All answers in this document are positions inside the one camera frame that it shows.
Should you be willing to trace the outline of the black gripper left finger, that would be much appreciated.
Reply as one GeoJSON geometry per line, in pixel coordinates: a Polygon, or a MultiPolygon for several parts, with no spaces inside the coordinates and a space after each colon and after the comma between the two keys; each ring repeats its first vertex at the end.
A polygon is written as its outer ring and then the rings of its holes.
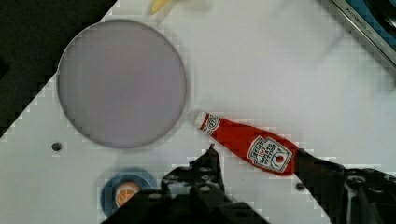
{"type": "Polygon", "coordinates": [[[143,189],[102,224],[268,224],[248,204],[225,193],[219,153],[210,147],[165,175],[159,189],[143,189]]]}

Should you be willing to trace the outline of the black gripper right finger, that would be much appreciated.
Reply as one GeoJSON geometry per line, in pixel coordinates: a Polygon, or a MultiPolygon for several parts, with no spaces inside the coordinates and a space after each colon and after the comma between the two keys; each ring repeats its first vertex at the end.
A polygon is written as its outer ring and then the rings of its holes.
{"type": "Polygon", "coordinates": [[[299,149],[294,173],[331,224],[396,224],[396,182],[373,168],[346,168],[299,149]]]}

